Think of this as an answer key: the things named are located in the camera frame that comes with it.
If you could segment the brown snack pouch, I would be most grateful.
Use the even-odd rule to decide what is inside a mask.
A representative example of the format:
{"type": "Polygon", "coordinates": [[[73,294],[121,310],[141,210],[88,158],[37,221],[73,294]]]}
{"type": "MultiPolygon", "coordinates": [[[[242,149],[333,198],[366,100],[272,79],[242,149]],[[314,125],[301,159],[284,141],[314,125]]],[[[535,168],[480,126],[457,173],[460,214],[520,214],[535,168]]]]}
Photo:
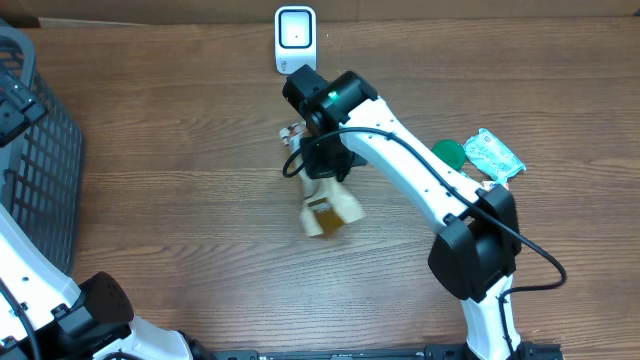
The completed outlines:
{"type": "Polygon", "coordinates": [[[357,198],[335,178],[311,179],[305,170],[297,177],[302,193],[299,218],[307,236],[328,235],[366,216],[357,198]]]}

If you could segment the green lid jar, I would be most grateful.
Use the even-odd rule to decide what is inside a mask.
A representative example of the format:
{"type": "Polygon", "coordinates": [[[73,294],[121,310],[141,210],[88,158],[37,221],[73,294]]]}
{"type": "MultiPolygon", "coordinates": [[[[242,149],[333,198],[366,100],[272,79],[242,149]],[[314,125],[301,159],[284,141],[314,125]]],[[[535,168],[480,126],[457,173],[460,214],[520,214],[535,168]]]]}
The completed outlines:
{"type": "Polygon", "coordinates": [[[437,142],[433,146],[432,152],[455,171],[460,171],[467,159],[464,148],[450,139],[437,142]]]}

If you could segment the orange tissue pack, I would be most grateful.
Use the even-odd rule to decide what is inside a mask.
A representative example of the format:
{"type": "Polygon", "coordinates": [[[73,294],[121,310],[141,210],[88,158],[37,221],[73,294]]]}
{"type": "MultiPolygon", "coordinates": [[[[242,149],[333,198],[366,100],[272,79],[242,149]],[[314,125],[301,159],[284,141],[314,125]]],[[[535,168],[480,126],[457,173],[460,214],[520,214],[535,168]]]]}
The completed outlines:
{"type": "Polygon", "coordinates": [[[504,187],[506,190],[509,190],[509,184],[500,184],[495,181],[482,181],[481,185],[482,185],[482,188],[486,191],[491,191],[493,188],[497,186],[501,186],[501,187],[504,187]]]}

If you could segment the teal tissue pack wrapper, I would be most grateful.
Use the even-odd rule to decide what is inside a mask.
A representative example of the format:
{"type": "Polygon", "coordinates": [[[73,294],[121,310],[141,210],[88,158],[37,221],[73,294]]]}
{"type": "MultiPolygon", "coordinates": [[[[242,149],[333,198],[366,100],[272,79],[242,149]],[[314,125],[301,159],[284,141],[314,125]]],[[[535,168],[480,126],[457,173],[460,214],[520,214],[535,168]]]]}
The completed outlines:
{"type": "Polygon", "coordinates": [[[486,128],[463,145],[468,160],[501,185],[526,170],[526,165],[498,137],[486,128]]]}

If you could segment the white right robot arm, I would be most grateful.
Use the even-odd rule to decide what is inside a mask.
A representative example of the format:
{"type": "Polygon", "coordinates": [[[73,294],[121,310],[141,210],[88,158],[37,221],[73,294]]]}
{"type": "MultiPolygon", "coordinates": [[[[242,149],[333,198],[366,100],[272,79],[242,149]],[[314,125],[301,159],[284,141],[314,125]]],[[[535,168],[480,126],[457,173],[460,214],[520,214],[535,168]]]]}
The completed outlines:
{"type": "Polygon", "coordinates": [[[298,172],[343,181],[371,164],[419,210],[435,234],[429,268],[463,307],[465,358],[524,358],[508,302],[521,250],[511,193],[501,185],[486,191],[444,163],[353,71],[328,82],[304,65],[282,94],[310,132],[288,161],[298,172]]]}

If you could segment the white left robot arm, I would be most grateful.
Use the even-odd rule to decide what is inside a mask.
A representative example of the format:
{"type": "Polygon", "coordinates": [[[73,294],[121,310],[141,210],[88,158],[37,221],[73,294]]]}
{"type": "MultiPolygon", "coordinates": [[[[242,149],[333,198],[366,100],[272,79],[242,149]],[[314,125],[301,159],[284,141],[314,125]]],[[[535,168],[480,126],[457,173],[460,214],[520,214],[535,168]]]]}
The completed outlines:
{"type": "Polygon", "coordinates": [[[70,276],[85,143],[36,71],[1,70],[1,356],[206,359],[195,339],[135,315],[117,281],[70,276]]]}

